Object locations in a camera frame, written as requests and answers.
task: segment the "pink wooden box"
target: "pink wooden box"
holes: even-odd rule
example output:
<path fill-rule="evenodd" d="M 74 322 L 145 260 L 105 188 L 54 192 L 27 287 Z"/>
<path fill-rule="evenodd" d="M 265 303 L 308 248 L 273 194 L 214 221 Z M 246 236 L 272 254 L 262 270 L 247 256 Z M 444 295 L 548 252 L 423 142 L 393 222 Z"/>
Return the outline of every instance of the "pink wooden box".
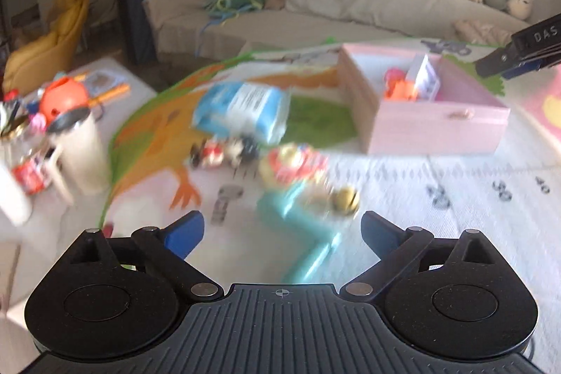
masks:
<path fill-rule="evenodd" d="M 405 71 L 421 52 L 343 45 L 339 84 L 351 107 L 363 151 L 385 155 L 481 154 L 495 151 L 510 109 L 476 79 L 440 55 L 428 54 L 441 88 L 434 102 L 384 99 L 384 74 Z"/>

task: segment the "mug handle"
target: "mug handle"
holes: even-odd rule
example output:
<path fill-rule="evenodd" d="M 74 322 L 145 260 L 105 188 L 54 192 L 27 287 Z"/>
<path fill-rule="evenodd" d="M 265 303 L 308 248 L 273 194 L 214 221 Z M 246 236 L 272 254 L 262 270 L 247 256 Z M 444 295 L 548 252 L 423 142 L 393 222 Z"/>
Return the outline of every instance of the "mug handle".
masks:
<path fill-rule="evenodd" d="M 51 154 L 49 160 L 45 163 L 45 168 L 50 178 L 53 180 L 53 185 L 57 189 L 64 201 L 69 206 L 74 206 L 74 196 L 68 189 L 65 179 L 62 177 L 60 169 L 58 169 L 57 161 L 62 154 L 62 146 L 57 146 Z"/>

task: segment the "wet wipes package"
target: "wet wipes package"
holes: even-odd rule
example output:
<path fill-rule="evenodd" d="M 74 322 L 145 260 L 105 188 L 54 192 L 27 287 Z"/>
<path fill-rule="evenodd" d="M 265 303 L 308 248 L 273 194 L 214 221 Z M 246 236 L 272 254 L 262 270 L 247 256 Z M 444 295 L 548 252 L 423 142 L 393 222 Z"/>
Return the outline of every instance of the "wet wipes package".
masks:
<path fill-rule="evenodd" d="M 193 113 L 193 127 L 218 137 L 252 136 L 277 144 L 286 132 L 290 95 L 265 84 L 217 83 Z"/>

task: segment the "orange cartoon hand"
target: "orange cartoon hand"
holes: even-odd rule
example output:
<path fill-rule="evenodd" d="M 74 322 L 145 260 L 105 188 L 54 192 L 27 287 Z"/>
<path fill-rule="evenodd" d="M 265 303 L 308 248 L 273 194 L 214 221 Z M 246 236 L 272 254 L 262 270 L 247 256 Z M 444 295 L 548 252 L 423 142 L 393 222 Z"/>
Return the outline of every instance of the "orange cartoon hand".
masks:
<path fill-rule="evenodd" d="M 176 176 L 179 178 L 179 187 L 175 197 L 173 197 L 172 204 L 169 205 L 169 209 L 173 210 L 178 204 L 181 204 L 181 208 L 184 209 L 191 199 L 196 204 L 196 206 L 201 206 L 201 195 L 198 193 L 196 187 L 194 187 L 189 182 L 189 173 L 184 167 L 180 169 L 173 170 Z"/>

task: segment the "chair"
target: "chair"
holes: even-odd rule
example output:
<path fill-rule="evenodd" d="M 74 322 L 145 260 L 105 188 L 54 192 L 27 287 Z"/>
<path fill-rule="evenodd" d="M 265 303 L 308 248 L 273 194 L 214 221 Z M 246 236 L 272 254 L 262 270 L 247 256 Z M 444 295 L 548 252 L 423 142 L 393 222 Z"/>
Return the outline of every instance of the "chair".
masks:
<path fill-rule="evenodd" d="M 17 89 L 24 96 L 52 80 L 58 72 L 71 70 L 89 3 L 89 0 L 55 0 L 53 11 L 61 13 L 50 33 L 9 57 L 2 84 L 4 94 Z"/>

